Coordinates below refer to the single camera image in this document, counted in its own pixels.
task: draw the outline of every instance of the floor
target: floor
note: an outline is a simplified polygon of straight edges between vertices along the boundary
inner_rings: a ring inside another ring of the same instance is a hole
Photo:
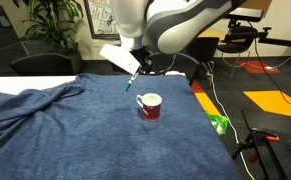
[[[9,67],[9,62],[19,57],[25,56],[26,53],[18,42],[17,37],[12,29],[0,30],[0,76],[16,76],[17,74]],[[266,57],[261,58],[261,61],[269,66],[277,66],[283,63],[288,57]],[[248,59],[250,64],[256,63],[257,58]],[[230,64],[233,64],[233,59],[228,59]],[[217,94],[219,102],[222,103],[224,109],[232,125],[236,128],[238,133],[238,139],[244,139],[247,135],[246,125],[243,121],[241,110],[249,109],[259,112],[263,110],[258,106],[255,101],[246,95],[246,92],[255,91],[270,91],[278,90],[278,87],[291,98],[291,60],[280,66],[278,70],[280,73],[251,73],[244,68],[236,68],[232,78],[230,73],[232,67],[221,59],[215,59],[214,69],[214,84],[215,92]],[[199,68],[199,72],[196,75],[195,85],[202,89],[201,93],[205,93],[207,98],[212,102],[216,110],[224,115],[222,108],[218,105],[212,86],[209,85],[209,81],[204,76],[202,68]],[[94,73],[100,75],[113,74],[113,68],[108,61],[84,61],[83,73]],[[264,99],[267,97],[261,97],[261,104],[264,103]],[[282,96],[275,96],[274,99],[282,98]],[[290,116],[284,116],[286,122],[291,118]],[[261,116],[261,121],[269,122],[268,124],[275,124],[275,119],[268,118],[267,116]],[[228,126],[226,134],[221,136],[225,147],[230,154],[233,154],[236,150],[236,141],[234,138],[234,131]],[[253,150],[247,150],[244,152],[245,159],[248,159]],[[243,166],[240,158],[235,160],[237,167],[243,175],[244,179],[250,179],[249,175]],[[247,163],[248,169],[255,179],[262,179],[264,174],[258,163]]]

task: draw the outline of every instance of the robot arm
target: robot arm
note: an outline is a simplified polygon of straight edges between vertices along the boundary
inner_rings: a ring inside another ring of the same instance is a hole
[[[122,47],[174,54],[245,0],[110,0]]]

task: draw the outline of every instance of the green object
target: green object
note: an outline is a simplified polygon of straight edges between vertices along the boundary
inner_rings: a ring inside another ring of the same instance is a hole
[[[228,118],[226,116],[211,115],[207,111],[205,113],[218,135],[224,135],[228,126]]]
[[[12,0],[19,7],[23,1],[29,10],[29,19],[23,23],[31,26],[23,40],[34,40],[43,35],[50,52],[71,54],[78,52],[78,43],[72,38],[74,18],[83,18],[81,5],[76,0]]]
[[[131,87],[131,84],[127,84],[125,91],[128,91],[128,89]]]

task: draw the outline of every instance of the blue cloth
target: blue cloth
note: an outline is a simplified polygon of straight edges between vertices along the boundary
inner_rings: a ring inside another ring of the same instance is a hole
[[[240,179],[185,77],[78,75],[0,93],[0,179]],[[136,95],[160,94],[146,121]]]

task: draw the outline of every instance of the chair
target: chair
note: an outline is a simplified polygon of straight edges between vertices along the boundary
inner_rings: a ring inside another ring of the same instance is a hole
[[[20,76],[74,75],[71,59],[57,53],[29,55],[12,61],[9,65]]]
[[[207,71],[207,76],[213,75],[213,58],[219,43],[218,37],[199,37],[186,47],[186,53],[193,56]]]
[[[233,28],[231,34],[249,33],[249,32],[257,32],[257,29],[249,27],[249,26],[239,26],[237,28]],[[246,36],[243,39],[232,40],[229,42],[226,41],[226,37],[225,37],[225,41],[224,41],[225,44],[220,44],[217,46],[217,49],[222,52],[221,58],[223,58],[224,53],[238,54],[238,57],[236,59],[236,62],[235,62],[235,65],[233,67],[230,77],[233,76],[233,73],[236,68],[236,64],[240,58],[241,53],[248,52],[247,58],[249,57],[250,51],[248,51],[248,49],[250,48],[253,41],[254,41],[254,37],[250,35]]]
[[[149,56],[151,61],[151,69],[153,71],[160,71],[163,69],[171,68],[169,71],[178,71],[180,73],[185,73],[186,78],[191,85],[194,81],[195,73],[198,68],[198,61],[190,55],[184,53],[176,53],[175,61],[173,64],[174,54],[154,54]]]

